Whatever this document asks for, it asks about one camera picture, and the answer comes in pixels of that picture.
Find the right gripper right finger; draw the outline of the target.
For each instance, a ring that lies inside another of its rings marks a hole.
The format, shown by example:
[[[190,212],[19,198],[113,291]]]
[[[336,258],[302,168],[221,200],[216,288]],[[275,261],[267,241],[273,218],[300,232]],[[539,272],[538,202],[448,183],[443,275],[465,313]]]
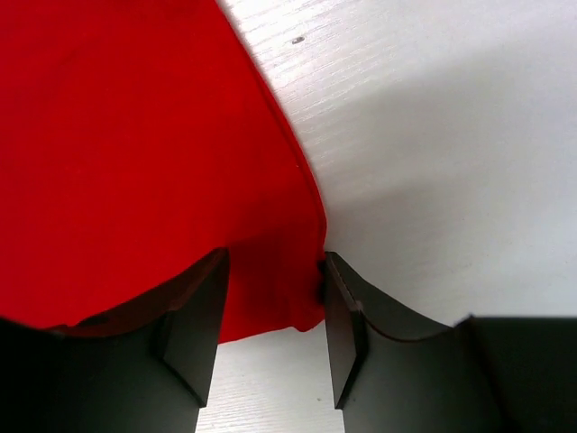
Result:
[[[574,318],[470,316],[448,327],[324,263],[334,405],[348,432],[573,432]]]

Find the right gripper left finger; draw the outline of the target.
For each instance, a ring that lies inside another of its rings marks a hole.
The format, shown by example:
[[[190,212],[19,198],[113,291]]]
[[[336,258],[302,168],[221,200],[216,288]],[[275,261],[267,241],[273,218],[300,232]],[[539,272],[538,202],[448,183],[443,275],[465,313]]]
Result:
[[[207,404],[229,253],[74,327],[1,322],[4,432],[192,432]]]

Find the red t shirt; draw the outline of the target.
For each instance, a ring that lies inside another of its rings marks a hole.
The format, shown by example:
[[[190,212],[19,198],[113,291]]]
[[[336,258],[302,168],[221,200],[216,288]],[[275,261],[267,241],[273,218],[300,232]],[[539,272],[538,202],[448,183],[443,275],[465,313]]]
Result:
[[[74,326],[231,256],[221,341],[323,318],[325,213],[215,1],[1,4],[1,314]]]

